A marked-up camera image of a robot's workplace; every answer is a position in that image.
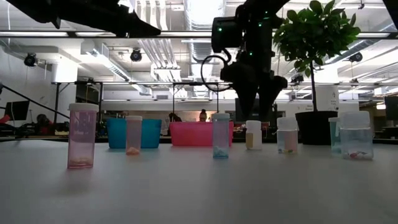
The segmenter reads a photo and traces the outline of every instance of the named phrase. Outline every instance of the pink bin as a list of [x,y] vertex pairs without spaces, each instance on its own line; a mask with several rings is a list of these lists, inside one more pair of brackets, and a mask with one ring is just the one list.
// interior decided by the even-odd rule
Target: pink bin
[[[232,146],[234,123],[229,122],[229,146]],[[171,122],[170,132],[173,146],[212,146],[213,123]]]

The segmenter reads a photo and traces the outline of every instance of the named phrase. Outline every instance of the pink object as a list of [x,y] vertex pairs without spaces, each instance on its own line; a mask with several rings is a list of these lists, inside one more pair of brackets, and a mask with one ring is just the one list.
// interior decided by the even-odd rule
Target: pink object
[[[229,146],[232,146],[234,123],[229,122]],[[171,122],[170,132],[173,146],[212,146],[213,123]]]
[[72,103],[69,110],[68,169],[93,167],[98,105]]

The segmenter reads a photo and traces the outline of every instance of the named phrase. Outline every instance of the plastic container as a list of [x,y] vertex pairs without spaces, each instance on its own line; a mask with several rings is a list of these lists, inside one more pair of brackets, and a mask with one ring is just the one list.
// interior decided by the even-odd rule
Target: plastic container
[[373,135],[367,111],[341,114],[341,153],[345,159],[373,159]]
[[295,118],[277,119],[277,146],[279,153],[296,153],[298,148],[297,121]]
[[161,119],[143,119],[141,149],[156,149],[159,147],[160,132],[162,131]]
[[69,110],[68,169],[93,167],[98,105],[72,103]]
[[213,158],[226,159],[229,151],[229,114],[213,114]]
[[126,149],[126,120],[111,118],[106,121],[110,149]]
[[246,122],[246,148],[262,149],[261,121]]
[[[232,146],[234,123],[229,122],[229,146]],[[170,132],[173,146],[211,147],[213,124],[211,122],[171,122]]]
[[[106,122],[110,149],[126,150],[126,120],[111,118]],[[161,119],[143,119],[141,133],[141,149],[156,149],[159,147]]]
[[331,152],[341,154],[340,118],[329,118]]
[[141,150],[142,116],[127,116],[126,122],[126,155],[139,155]]

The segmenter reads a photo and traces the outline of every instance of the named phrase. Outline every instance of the security camera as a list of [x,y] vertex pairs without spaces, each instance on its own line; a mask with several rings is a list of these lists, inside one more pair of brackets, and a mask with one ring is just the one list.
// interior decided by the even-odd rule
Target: security camera
[[139,62],[142,59],[142,55],[141,55],[141,49],[133,49],[132,53],[130,55],[130,59],[133,62]]
[[348,58],[348,60],[350,62],[360,62],[360,61],[362,61],[362,59],[363,59],[363,56],[360,52],[358,52],[358,53],[352,55],[350,58]]
[[36,67],[38,62],[35,53],[28,53],[24,60],[24,64],[28,67]]

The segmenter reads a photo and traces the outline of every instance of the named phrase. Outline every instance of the black cable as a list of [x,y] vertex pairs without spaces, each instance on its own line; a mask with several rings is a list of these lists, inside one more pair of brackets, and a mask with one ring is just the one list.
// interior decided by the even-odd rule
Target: black cable
[[211,58],[219,58],[219,59],[221,59],[223,61],[224,67],[227,67],[228,66],[228,62],[230,62],[232,60],[232,56],[226,49],[223,49],[223,52],[226,54],[226,56],[228,58],[227,60],[225,60],[223,57],[221,57],[219,55],[209,55],[202,61],[201,67],[200,67],[200,77],[201,77],[201,80],[202,80],[203,84],[207,87],[207,89],[209,89],[209,90],[211,90],[213,92],[216,92],[216,93],[219,93],[219,92],[222,92],[222,91],[225,91],[225,90],[229,90],[232,87],[229,86],[227,88],[220,89],[220,90],[219,89],[214,90],[214,89],[210,88],[210,86],[205,81],[205,77],[203,76],[203,66],[206,64],[207,60],[209,60]]
[[56,110],[53,110],[53,109],[49,108],[48,106],[44,106],[44,105],[42,105],[42,104],[40,104],[40,103],[38,103],[38,102],[36,102],[36,101],[34,101],[34,100],[32,100],[32,99],[26,97],[26,96],[24,96],[24,95],[18,93],[17,91],[13,90],[12,88],[9,88],[8,86],[3,85],[2,87],[5,88],[6,90],[9,90],[9,91],[11,91],[11,92],[17,94],[18,96],[20,96],[20,97],[22,97],[22,98],[25,98],[25,99],[29,100],[30,102],[32,102],[32,103],[34,103],[34,104],[36,104],[36,105],[39,105],[39,106],[41,106],[41,107],[43,107],[43,108],[45,108],[45,109],[47,109],[47,110],[49,110],[49,111],[52,111],[52,112],[54,112],[54,113],[57,113],[57,114],[59,114],[59,115],[65,117],[65,118],[70,119],[67,115],[65,115],[65,114],[63,114],[63,113],[60,113],[60,112],[58,112],[58,111],[56,111]]

